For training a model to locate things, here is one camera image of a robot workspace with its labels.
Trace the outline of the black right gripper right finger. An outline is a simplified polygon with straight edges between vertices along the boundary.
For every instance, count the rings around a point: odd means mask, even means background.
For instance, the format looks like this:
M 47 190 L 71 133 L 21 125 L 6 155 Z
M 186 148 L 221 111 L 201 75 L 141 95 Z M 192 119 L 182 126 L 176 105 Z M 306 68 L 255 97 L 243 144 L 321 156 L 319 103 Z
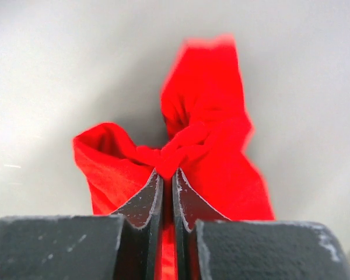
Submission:
M 172 178 L 178 279 L 350 279 L 350 265 L 326 226 L 298 221 L 233 222 Z

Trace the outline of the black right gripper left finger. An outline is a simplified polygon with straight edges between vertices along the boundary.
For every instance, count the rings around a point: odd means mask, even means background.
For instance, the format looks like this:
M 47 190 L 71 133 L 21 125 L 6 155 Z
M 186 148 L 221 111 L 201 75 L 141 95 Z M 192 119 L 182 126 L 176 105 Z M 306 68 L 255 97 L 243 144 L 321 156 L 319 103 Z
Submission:
M 109 215 L 0 219 L 0 279 L 159 279 L 163 180 Z

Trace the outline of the red t shirt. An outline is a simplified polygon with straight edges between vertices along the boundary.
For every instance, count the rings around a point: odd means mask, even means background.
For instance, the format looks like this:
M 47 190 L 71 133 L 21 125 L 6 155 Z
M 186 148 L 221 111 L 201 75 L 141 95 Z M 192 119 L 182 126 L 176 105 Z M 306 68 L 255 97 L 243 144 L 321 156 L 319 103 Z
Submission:
M 73 139 L 93 213 L 107 215 L 135 195 L 153 171 L 164 179 L 161 278 L 176 279 L 171 180 L 182 169 L 191 187 L 227 218 L 274 219 L 264 180 L 245 156 L 253 131 L 232 36 L 187 40 L 164 83 L 160 106 L 168 143 L 136 145 L 113 122 Z

